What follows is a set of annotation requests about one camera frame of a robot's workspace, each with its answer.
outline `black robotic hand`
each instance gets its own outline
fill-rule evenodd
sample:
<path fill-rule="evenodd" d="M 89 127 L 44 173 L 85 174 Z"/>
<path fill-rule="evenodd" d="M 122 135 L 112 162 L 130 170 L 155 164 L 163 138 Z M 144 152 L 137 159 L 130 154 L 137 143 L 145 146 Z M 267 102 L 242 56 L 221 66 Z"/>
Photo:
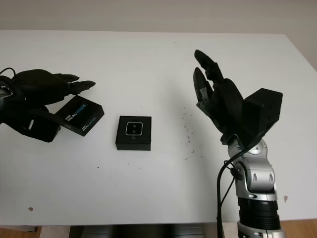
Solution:
<path fill-rule="evenodd" d="M 92 81 L 74 82 L 78 79 L 72 74 L 51 74 L 43 69 L 23 71 L 13 77 L 13 81 L 21 87 L 26 102 L 33 106 L 57 103 L 69 94 L 80 94 L 96 84 Z"/>
<path fill-rule="evenodd" d="M 222 144 L 237 137 L 245 148 L 256 145 L 278 121 L 283 94 L 262 88 L 243 99 L 235 84 L 223 78 L 216 62 L 199 50 L 195 51 L 195 58 L 213 82 L 212 89 L 201 70 L 195 69 L 197 107 L 223 134 Z"/>
<path fill-rule="evenodd" d="M 45 105 L 77 95 L 95 85 L 92 81 L 73 82 L 71 74 L 51 74 L 42 69 L 23 71 L 12 79 L 0 76 L 0 123 L 17 132 L 51 142 L 60 130 L 61 119 Z"/>

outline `small black box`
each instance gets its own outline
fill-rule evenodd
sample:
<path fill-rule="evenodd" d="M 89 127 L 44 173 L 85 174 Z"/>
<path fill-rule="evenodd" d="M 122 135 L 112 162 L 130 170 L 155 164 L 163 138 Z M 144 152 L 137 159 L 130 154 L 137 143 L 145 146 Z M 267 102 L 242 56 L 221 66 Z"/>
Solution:
<path fill-rule="evenodd" d="M 115 144 L 118 150 L 151 150 L 151 117 L 120 116 Z"/>
<path fill-rule="evenodd" d="M 101 105 L 77 95 L 55 113 L 63 119 L 62 126 L 82 136 L 85 136 L 104 114 Z"/>

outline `camera box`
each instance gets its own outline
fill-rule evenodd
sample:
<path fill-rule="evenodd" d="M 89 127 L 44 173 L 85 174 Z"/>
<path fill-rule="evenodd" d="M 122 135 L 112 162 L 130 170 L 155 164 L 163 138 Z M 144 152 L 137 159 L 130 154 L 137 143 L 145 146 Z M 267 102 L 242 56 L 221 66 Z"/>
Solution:
<path fill-rule="evenodd" d="M 101 105 L 77 95 L 55 113 L 63 119 L 63 127 L 82 136 L 85 136 L 104 114 Z"/>
<path fill-rule="evenodd" d="M 151 150 L 151 117 L 120 116 L 115 144 L 118 150 Z"/>

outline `silver robotic arm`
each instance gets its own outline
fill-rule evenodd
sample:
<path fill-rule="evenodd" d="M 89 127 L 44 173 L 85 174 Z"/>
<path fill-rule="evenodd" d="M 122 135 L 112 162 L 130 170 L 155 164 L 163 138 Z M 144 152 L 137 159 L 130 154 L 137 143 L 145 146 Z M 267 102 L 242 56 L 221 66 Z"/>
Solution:
<path fill-rule="evenodd" d="M 221 176 L 228 165 L 236 181 L 240 221 L 240 238 L 283 238 L 277 214 L 275 176 L 267 160 L 263 136 L 279 120 L 283 94 L 261 88 L 243 98 L 229 78 L 224 78 L 218 64 L 196 50 L 195 58 L 205 70 L 194 71 L 197 107 L 222 133 L 221 142 L 228 146 L 230 159 L 225 161 L 217 178 L 217 234 L 223 238 L 220 197 Z"/>
<path fill-rule="evenodd" d="M 238 139 L 228 147 L 233 157 L 242 151 Z M 267 146 L 261 140 L 234 162 L 236 194 L 240 206 L 239 238 L 285 238 L 277 214 L 275 175 L 267 160 Z"/>

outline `black cable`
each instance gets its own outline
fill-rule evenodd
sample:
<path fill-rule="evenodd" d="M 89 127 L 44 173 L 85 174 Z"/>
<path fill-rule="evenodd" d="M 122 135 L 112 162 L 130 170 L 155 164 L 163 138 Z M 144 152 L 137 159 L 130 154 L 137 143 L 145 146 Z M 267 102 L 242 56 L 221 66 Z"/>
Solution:
<path fill-rule="evenodd" d="M 220 195 L 220 181 L 221 181 L 221 176 L 223 171 L 227 168 L 227 166 L 235 161 L 237 158 L 239 158 L 241 155 L 245 154 L 248 152 L 250 149 L 252 149 L 253 146 L 246 148 L 236 155 L 234 155 L 230 160 L 225 162 L 225 164 L 221 167 L 218 177 L 217 177 L 217 236 L 218 238 L 223 238 L 223 233 L 222 233 L 222 218 L 221 218 L 221 195 Z"/>
<path fill-rule="evenodd" d="M 225 193 L 225 195 L 223 196 L 222 198 L 222 201 L 221 201 L 221 205 L 223 204 L 224 200 L 226 199 L 226 196 L 228 195 L 229 191 L 230 191 L 230 188 L 232 187 L 233 185 L 233 182 L 234 182 L 234 177 L 232 178 L 232 181 L 231 181 L 231 184 L 229 185 L 228 189 L 227 189 L 227 192 Z"/>
<path fill-rule="evenodd" d="M 15 70 L 14 70 L 13 68 L 10 68 L 10 67 L 5 68 L 4 70 L 2 70 L 2 71 L 0 72 L 0 74 L 2 74 L 3 72 L 5 72 L 5 71 L 8 70 L 8 69 L 11 69 L 11 70 L 12 70 L 14 76 L 16 75 Z"/>

